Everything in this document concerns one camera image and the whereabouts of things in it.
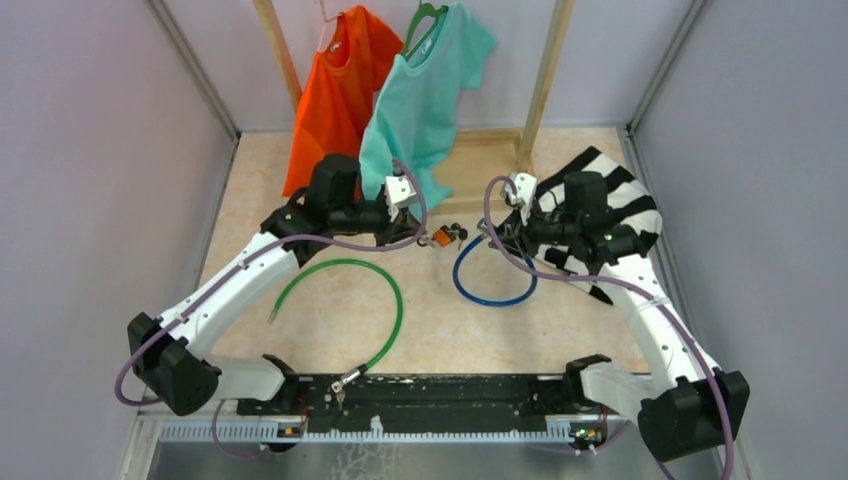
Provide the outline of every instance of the wooden post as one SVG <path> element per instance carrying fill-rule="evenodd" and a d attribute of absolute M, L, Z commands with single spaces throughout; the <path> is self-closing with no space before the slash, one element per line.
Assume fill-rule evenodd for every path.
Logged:
<path fill-rule="evenodd" d="M 528 166 L 531 165 L 530 154 L 533 153 L 533 144 L 536 143 L 536 134 L 542 122 L 545 102 L 548 100 L 548 93 L 554 81 L 554 73 L 562 52 L 565 32 L 568 31 L 571 12 L 574 10 L 574 2 L 575 0 L 557 0 L 554 5 L 551 25 L 548 27 L 548 39 L 545 41 L 542 62 L 539 64 L 539 73 L 536 76 L 536 87 L 533 89 L 533 98 L 530 101 L 530 111 L 527 113 L 527 122 L 524 124 L 524 132 L 521 136 L 521 148 L 518 152 L 518 166 L 521 171 L 527 171 Z"/>
<path fill-rule="evenodd" d="M 283 36 L 283 29 L 280 27 L 280 19 L 277 17 L 274 3 L 272 0 L 253 0 L 253 6 L 256 8 L 256 13 L 259 15 L 262 27 L 265 29 L 265 34 L 268 35 L 271 51 L 274 53 L 274 58 L 277 59 L 277 64 L 280 66 L 283 81 L 285 81 L 286 89 L 289 91 L 292 108 L 294 108 L 295 114 L 297 114 L 297 106 L 300 104 L 300 97 L 303 96 L 303 91 L 300 89 L 300 81 L 297 79 L 297 72 L 294 69 L 294 63 L 289 53 L 289 45 L 286 43 L 286 37 Z"/>

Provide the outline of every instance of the orange t-shirt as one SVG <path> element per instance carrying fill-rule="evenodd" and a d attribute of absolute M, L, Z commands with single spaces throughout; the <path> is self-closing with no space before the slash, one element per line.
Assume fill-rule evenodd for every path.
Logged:
<path fill-rule="evenodd" d="M 359 156 L 362 134 L 403 43 L 377 17 L 357 5 L 336 22 L 323 52 L 316 52 L 294 124 L 283 196 L 309 185 L 312 169 L 328 153 Z"/>

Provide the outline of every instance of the teal t-shirt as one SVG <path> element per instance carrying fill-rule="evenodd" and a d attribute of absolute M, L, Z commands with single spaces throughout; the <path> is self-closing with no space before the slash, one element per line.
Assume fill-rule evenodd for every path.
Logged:
<path fill-rule="evenodd" d="M 427 208 L 451 194 L 431 169 L 447 157 L 456 138 L 461 89 L 477 89 L 497 41 L 462 4 L 448 5 L 436 28 L 409 61 L 396 55 L 365 129 L 359 163 L 362 191 L 373 199 L 398 158 L 421 182 Z M 420 208 L 412 213 L 420 218 Z"/>

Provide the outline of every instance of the striped fabric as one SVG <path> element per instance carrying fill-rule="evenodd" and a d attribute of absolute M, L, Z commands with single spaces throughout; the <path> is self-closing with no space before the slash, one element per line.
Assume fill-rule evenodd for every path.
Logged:
<path fill-rule="evenodd" d="M 627 169 L 595 147 L 587 148 L 562 170 L 539 182 L 536 188 L 536 200 L 541 210 L 546 213 L 551 212 L 561 204 L 565 196 L 562 178 L 568 173 L 581 170 L 598 172 L 604 176 L 608 192 L 607 204 L 613 209 L 616 221 L 632 227 L 642 242 L 649 249 L 652 248 L 662 229 L 662 217 L 657 211 L 654 198 Z M 568 247 L 565 246 L 541 245 L 536 259 L 568 274 L 590 273 L 583 262 L 569 255 Z M 573 285 L 605 303 L 612 304 L 609 297 L 594 285 L 585 282 Z"/>

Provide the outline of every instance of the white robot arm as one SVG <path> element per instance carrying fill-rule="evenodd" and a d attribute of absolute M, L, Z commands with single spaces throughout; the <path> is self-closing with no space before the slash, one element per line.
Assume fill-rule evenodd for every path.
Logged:
<path fill-rule="evenodd" d="M 650 376 L 634 375 L 603 355 L 571 362 L 565 376 L 577 403 L 603 404 L 617 411 L 639 426 L 651 453 L 667 461 L 723 443 L 708 386 L 714 379 L 735 438 L 749 396 L 747 382 L 739 372 L 722 372 L 682 322 L 675 326 L 669 322 L 668 315 L 680 317 L 659 284 L 642 237 L 608 204 L 602 173 L 567 173 L 562 183 L 541 195 L 533 176 L 514 173 L 510 179 L 515 189 L 505 187 L 502 196 L 515 212 L 499 227 L 498 238 L 522 256 L 535 256 L 541 246 L 555 246 L 576 260 L 570 266 L 581 271 L 572 273 L 606 280 L 594 282 L 594 287 L 627 316 L 650 369 Z"/>
<path fill-rule="evenodd" d="M 187 415 L 210 400 L 270 400 L 280 391 L 288 367 L 275 357 L 248 360 L 216 357 L 210 352 L 268 288 L 291 276 L 331 243 L 298 236 L 314 239 L 373 233 L 381 247 L 410 238 L 422 228 L 406 208 L 417 201 L 406 176 L 388 177 L 377 200 L 354 200 L 358 176 L 355 159 L 325 157 L 316 165 L 309 189 L 262 222 L 260 232 L 226 267 L 156 320 L 141 313 L 130 322 L 130 350 L 138 358 L 132 368 L 174 413 Z M 150 342 L 157 334 L 160 337 Z M 363 373 L 361 370 L 349 372 L 340 384 Z M 121 398 L 120 382 L 116 393 Z"/>

